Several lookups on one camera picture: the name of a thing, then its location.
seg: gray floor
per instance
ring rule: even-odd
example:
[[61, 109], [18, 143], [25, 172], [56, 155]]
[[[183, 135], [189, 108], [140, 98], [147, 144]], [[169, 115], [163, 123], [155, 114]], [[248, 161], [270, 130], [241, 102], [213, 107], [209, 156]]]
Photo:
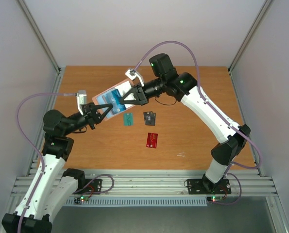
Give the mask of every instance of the gray floor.
[[264, 198], [243, 198], [232, 206], [63, 207], [52, 233], [270, 233]]

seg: wooden table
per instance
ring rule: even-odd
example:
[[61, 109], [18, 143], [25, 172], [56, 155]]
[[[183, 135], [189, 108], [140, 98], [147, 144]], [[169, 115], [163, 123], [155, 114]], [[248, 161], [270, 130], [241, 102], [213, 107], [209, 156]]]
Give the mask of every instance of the wooden table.
[[[87, 91], [87, 101], [100, 92], [126, 79], [128, 67], [66, 67], [60, 93]], [[154, 79], [151, 67], [138, 70], [145, 81]], [[178, 73], [194, 67], [177, 67]], [[200, 67], [202, 86], [207, 95], [233, 120], [243, 123], [230, 77], [225, 67]], [[163, 94], [160, 102], [173, 103]], [[69, 116], [77, 112], [76, 100], [58, 97], [55, 108]], [[144, 124], [143, 112], [156, 113], [156, 126]], [[123, 114], [96, 125], [84, 134], [71, 134], [75, 140], [65, 167], [99, 169], [207, 169], [212, 160], [210, 151], [218, 143], [208, 127], [181, 103], [164, 106], [150, 99], [149, 104], [135, 106], [127, 112], [134, 116], [133, 126], [123, 125]], [[148, 133], [157, 133], [157, 148], [147, 148]], [[253, 166], [249, 146], [236, 159]]]

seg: brown table surface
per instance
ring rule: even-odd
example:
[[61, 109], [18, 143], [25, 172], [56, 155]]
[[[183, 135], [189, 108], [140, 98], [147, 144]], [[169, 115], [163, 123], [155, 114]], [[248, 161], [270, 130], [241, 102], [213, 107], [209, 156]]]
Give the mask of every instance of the brown table surface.
[[[126, 79], [128, 67], [66, 67], [60, 93], [87, 91], [87, 101]], [[189, 72], [196, 77], [194, 67], [176, 67], [178, 73]], [[145, 81], [154, 79], [151, 67], [138, 70]], [[200, 67], [202, 87], [207, 95], [233, 120], [242, 124], [235, 93], [225, 67]], [[163, 94], [159, 101], [173, 103]], [[77, 112], [76, 100], [58, 97], [55, 109], [65, 116]], [[156, 113], [156, 126], [144, 124], [143, 112]], [[88, 128], [86, 133], [71, 134], [75, 140], [65, 167], [95, 169], [208, 169], [210, 151], [218, 143], [209, 128], [182, 103], [164, 106], [150, 99], [149, 104], [134, 106], [133, 126], [123, 125], [123, 114]], [[157, 148], [147, 148], [148, 133], [157, 133]], [[178, 156], [184, 152], [185, 157]], [[237, 162], [253, 166], [249, 146], [236, 158]]]

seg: black card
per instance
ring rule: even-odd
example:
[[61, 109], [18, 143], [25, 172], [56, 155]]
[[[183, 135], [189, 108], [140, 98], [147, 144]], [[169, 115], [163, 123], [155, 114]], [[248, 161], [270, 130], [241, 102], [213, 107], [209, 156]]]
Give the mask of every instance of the black card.
[[153, 112], [144, 112], [144, 123], [145, 125], [151, 125], [155, 126], [155, 121], [156, 121], [156, 113]]

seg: red card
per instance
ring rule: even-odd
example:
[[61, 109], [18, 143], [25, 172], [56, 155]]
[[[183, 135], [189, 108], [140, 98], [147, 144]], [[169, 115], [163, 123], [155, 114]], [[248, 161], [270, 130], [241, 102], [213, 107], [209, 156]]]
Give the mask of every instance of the red card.
[[157, 147], [157, 136], [156, 133], [148, 133], [148, 140], [146, 142], [146, 147], [156, 148]]

